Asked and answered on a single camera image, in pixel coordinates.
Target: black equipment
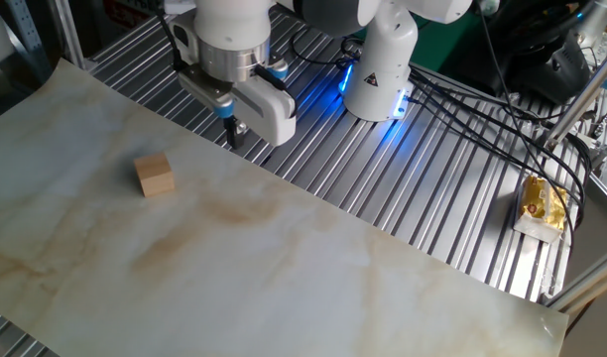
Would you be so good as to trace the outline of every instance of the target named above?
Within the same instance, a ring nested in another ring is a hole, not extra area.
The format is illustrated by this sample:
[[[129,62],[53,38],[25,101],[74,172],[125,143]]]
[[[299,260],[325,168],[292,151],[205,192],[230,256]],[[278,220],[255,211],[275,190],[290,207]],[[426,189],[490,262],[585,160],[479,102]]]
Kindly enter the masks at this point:
[[[590,68],[574,33],[593,8],[591,0],[510,0],[489,23],[489,32],[511,92],[563,104],[590,78]],[[455,65],[453,76],[492,95],[502,87],[488,48],[479,35]]]

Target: metal bracket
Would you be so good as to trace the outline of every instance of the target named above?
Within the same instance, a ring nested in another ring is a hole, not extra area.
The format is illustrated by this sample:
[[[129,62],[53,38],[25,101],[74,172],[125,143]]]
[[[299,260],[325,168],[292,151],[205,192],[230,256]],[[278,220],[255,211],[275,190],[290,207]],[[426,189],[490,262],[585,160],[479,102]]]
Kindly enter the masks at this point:
[[[45,82],[53,73],[53,68],[48,61],[42,40],[39,37],[33,17],[30,15],[25,0],[6,0],[6,4],[15,19],[15,24],[21,33],[21,40],[26,51],[33,59],[30,63],[31,69],[40,82]]]

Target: warning triangle symbol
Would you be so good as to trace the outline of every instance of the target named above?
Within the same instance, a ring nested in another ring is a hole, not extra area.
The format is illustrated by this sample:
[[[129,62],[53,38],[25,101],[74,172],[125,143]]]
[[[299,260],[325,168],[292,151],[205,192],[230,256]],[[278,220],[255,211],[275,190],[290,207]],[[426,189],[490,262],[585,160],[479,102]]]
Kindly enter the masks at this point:
[[[379,86],[379,82],[376,80],[376,74],[372,73],[365,78],[365,82],[374,86]]]

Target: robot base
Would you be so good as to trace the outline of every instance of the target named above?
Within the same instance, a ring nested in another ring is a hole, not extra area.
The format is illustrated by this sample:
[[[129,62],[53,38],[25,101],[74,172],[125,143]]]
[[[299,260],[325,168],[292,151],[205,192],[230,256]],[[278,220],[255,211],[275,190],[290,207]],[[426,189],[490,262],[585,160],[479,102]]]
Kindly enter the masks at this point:
[[[372,72],[361,78],[366,71],[359,69],[359,63],[351,66],[339,84],[345,108],[354,116],[373,122],[405,118],[414,90],[407,80],[409,75],[385,78],[389,75]]]

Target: metal rod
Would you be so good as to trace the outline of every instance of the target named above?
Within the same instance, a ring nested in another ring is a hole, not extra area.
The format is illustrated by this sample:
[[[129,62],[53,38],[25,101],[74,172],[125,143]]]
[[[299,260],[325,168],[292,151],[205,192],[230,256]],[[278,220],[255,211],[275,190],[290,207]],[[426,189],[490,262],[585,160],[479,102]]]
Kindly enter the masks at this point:
[[[588,109],[594,98],[599,95],[601,85],[607,79],[607,59],[601,64],[599,69],[594,72],[592,78],[583,89],[581,94],[577,96],[568,110],[561,116],[554,127],[550,130],[547,136],[546,147],[551,149],[560,143],[565,135],[574,127],[583,113]]]
[[[81,43],[78,41],[78,34],[76,33],[76,26],[74,25],[72,12],[69,8],[69,2],[67,0],[54,1],[57,5],[57,11],[59,12],[65,43],[69,50],[69,60],[77,67],[85,69],[85,58],[83,57]]]
[[[546,306],[561,312],[574,312],[607,291],[607,254],[588,268]]]

